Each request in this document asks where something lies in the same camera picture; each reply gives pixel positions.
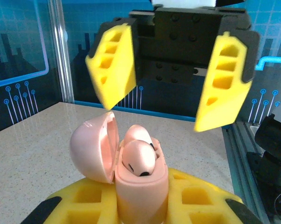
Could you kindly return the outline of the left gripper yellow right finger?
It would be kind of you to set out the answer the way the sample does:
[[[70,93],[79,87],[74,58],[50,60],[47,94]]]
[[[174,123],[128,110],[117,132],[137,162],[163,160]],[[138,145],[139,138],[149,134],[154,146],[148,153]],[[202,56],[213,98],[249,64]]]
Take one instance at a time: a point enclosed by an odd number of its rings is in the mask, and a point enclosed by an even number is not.
[[[211,183],[169,168],[167,224],[260,224],[242,199]]]

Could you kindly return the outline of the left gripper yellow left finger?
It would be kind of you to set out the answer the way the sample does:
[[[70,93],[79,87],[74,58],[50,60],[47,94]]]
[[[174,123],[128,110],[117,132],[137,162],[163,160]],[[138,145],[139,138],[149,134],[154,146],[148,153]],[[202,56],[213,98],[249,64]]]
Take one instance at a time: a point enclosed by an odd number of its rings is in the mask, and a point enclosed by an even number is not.
[[[23,224],[117,224],[115,185],[83,178],[51,194]]]

